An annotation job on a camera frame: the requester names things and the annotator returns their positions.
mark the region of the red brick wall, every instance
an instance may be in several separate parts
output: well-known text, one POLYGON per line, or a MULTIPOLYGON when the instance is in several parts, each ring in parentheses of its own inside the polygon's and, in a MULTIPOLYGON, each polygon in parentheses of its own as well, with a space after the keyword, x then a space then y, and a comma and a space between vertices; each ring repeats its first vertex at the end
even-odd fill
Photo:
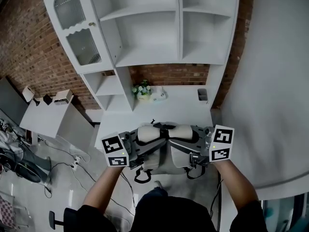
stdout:
MULTIPOLYGON (((249 28, 253 0, 240 0, 237 28, 215 107, 232 83, 249 28)), ((208 65, 170 64, 130 67, 133 82, 154 85, 201 85, 208 65)), ((79 109, 99 109, 75 72, 49 20, 43 0, 4 0, 0 5, 0 77, 8 76, 19 91, 29 85, 36 96, 71 89, 79 109)))

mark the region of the glass cabinet door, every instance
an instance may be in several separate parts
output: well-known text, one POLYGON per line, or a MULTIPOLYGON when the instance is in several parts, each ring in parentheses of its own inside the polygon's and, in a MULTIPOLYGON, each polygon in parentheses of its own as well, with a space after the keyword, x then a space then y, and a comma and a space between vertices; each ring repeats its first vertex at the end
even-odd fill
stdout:
POLYGON ((113 69, 91 0, 44 0, 60 42, 77 73, 113 69))

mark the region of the dark jeans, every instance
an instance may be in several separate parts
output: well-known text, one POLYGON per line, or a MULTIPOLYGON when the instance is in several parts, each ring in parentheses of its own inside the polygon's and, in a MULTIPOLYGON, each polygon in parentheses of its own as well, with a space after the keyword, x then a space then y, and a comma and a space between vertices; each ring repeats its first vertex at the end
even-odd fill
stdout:
POLYGON ((140 200, 144 201, 145 199, 149 199, 152 197, 167 197, 168 196, 168 192, 165 191, 164 189, 160 188, 160 187, 156 187, 153 190, 151 190, 150 192, 146 193, 140 200))

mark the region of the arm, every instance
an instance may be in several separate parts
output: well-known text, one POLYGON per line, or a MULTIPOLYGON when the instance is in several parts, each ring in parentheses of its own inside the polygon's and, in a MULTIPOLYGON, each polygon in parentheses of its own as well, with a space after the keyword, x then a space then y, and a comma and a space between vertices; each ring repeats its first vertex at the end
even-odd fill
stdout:
POLYGON ((107 167, 85 197, 84 205, 104 213, 123 167, 107 167))
POLYGON ((253 185, 230 160, 216 161, 214 165, 224 179, 238 211, 250 202, 258 201, 253 185))

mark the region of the white desk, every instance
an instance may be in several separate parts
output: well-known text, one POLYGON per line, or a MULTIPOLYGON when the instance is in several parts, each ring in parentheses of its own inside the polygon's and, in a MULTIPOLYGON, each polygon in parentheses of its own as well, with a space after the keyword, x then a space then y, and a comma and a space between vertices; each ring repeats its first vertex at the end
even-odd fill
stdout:
POLYGON ((40 104, 36 106, 31 101, 20 127, 38 133, 43 137, 55 139, 62 145, 73 145, 86 151, 90 144, 94 128, 71 104, 55 105, 53 102, 47 105, 43 98, 36 99, 40 104))
POLYGON ((174 122, 213 126, 208 104, 200 102, 197 89, 205 86, 163 86, 167 99, 158 103, 136 101, 133 112, 103 113, 95 147, 102 150, 100 139, 113 132, 132 131, 142 123, 174 122))

